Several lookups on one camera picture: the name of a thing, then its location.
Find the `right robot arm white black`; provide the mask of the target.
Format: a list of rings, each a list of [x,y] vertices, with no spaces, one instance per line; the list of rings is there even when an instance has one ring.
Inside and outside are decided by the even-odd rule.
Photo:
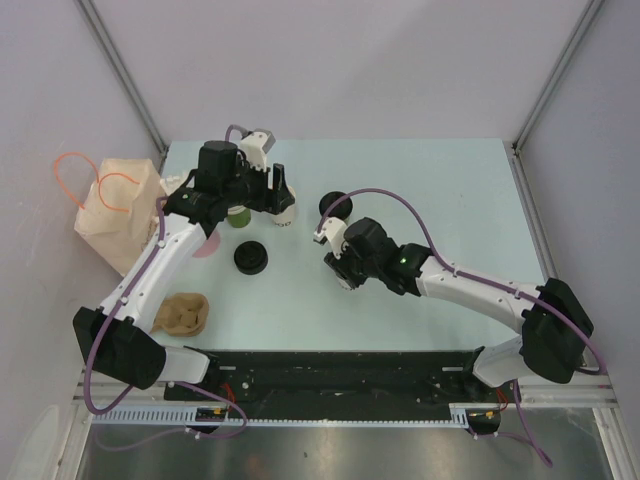
[[[399,245],[371,218],[348,225],[326,219],[314,240],[330,247],[324,261],[342,287],[354,290],[369,279],[398,294],[448,301],[485,315],[515,332],[515,338],[474,353],[461,376],[463,393],[484,401],[509,380],[537,375],[567,384],[578,372],[593,324],[565,282],[543,285],[481,279],[443,266],[429,247]]]

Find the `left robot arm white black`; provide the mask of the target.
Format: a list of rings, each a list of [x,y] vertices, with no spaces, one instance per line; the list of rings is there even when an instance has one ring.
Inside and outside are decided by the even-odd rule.
[[[283,165],[267,163],[272,134],[255,130],[237,143],[205,142],[198,165],[163,200],[159,225],[132,269],[95,309],[73,319],[85,372],[144,390],[158,381],[186,382],[197,398],[214,397],[221,376],[194,349],[159,344],[151,335],[173,277],[233,207],[278,215],[292,206]]]

